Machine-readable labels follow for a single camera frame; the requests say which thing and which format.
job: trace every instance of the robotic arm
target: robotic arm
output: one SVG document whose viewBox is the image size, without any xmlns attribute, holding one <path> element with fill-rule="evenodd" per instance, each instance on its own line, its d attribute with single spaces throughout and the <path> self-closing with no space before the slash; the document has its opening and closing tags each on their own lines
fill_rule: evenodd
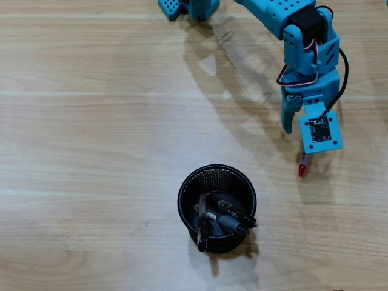
<svg viewBox="0 0 388 291">
<path fill-rule="evenodd" d="M 163 4 L 179 5 L 174 15 Z M 316 0 L 235 0 L 255 15 L 264 26 L 284 43 L 284 62 L 277 83 L 282 93 L 282 124 L 292 133 L 295 112 L 302 106 L 306 116 L 299 118 L 306 154 L 341 149 L 337 115 L 330 109 L 344 93 L 349 64 L 340 49 L 340 37 L 333 29 L 333 11 L 315 7 Z M 219 5 L 219 0 L 159 0 L 170 20 L 186 8 L 193 18 L 206 20 Z M 346 65 L 343 86 L 336 69 L 339 55 Z"/>
</svg>

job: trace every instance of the red marker cap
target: red marker cap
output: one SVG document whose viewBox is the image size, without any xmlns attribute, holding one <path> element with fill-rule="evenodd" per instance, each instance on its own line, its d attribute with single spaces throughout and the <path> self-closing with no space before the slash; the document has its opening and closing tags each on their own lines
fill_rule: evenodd
<svg viewBox="0 0 388 291">
<path fill-rule="evenodd" d="M 306 171 L 306 166 L 305 165 L 299 165 L 299 177 L 303 176 L 304 171 Z"/>
</svg>

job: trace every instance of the circuit board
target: circuit board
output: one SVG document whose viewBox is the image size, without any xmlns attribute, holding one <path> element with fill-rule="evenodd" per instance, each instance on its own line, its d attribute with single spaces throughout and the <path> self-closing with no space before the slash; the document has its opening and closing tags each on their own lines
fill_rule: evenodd
<svg viewBox="0 0 388 291">
<path fill-rule="evenodd" d="M 332 140 L 329 122 L 326 116 L 321 121 L 311 120 L 309 124 L 313 143 Z"/>
</svg>

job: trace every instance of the black marker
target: black marker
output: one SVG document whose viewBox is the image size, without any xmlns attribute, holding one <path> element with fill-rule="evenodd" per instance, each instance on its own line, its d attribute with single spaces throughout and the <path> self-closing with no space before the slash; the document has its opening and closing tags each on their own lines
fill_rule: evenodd
<svg viewBox="0 0 388 291">
<path fill-rule="evenodd" d="M 256 219 L 248 216 L 245 212 L 238 209 L 231 203 L 226 202 L 225 200 L 218 198 L 214 193 L 206 196 L 208 201 L 216 209 L 220 209 L 223 213 L 229 214 L 230 216 L 236 218 L 239 222 L 247 225 L 250 228 L 257 227 Z"/>
<path fill-rule="evenodd" d="M 199 213 L 200 206 L 198 204 L 194 205 L 194 210 Z M 248 227 L 243 226 L 237 219 L 229 215 L 222 215 L 219 213 L 212 212 L 207 210 L 207 218 L 212 221 L 218 222 L 221 226 L 227 227 L 228 229 L 233 229 L 236 233 L 241 233 L 246 235 L 249 233 Z"/>
<path fill-rule="evenodd" d="M 200 252 L 204 252 L 207 248 L 207 218 L 206 218 L 206 195 L 202 194 L 199 198 L 198 206 L 198 236 L 196 246 Z"/>
</svg>

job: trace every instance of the red object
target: red object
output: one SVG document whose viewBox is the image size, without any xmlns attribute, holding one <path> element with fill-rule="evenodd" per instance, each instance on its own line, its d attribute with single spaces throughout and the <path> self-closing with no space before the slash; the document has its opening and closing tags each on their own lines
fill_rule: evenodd
<svg viewBox="0 0 388 291">
<path fill-rule="evenodd" d="M 306 168 L 309 165 L 309 159 L 310 155 L 306 155 L 306 153 L 303 152 L 301 162 L 299 164 L 299 177 L 302 177 L 304 175 L 304 172 L 306 171 Z"/>
<path fill-rule="evenodd" d="M 305 165 L 299 165 L 299 177 L 303 176 L 304 171 L 306 171 L 306 166 Z"/>
</svg>

